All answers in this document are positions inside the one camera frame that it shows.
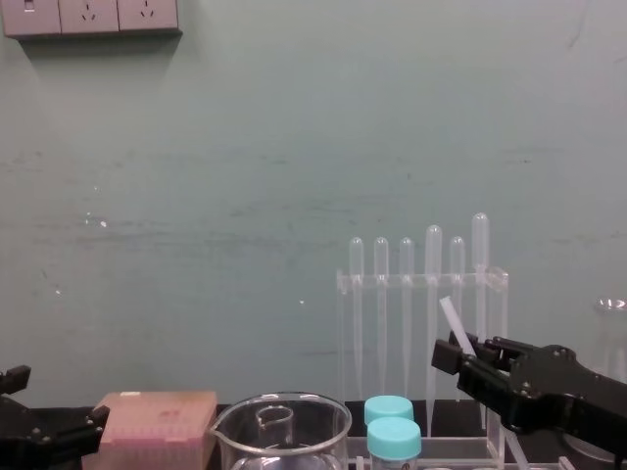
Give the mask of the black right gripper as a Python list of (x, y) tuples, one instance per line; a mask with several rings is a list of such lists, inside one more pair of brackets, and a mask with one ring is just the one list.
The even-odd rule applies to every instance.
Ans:
[(589, 444), (626, 442), (626, 385), (578, 362), (576, 354), (494, 336), (438, 339), (431, 365), (458, 375), (457, 387), (501, 417), (512, 432), (557, 430)]

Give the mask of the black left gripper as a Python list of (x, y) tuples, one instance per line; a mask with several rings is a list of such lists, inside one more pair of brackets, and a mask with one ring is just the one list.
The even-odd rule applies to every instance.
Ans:
[[(27, 365), (1, 372), (0, 394), (25, 390), (30, 373)], [(106, 405), (28, 407), (2, 396), (1, 468), (78, 469), (80, 456), (99, 449), (109, 415)]]

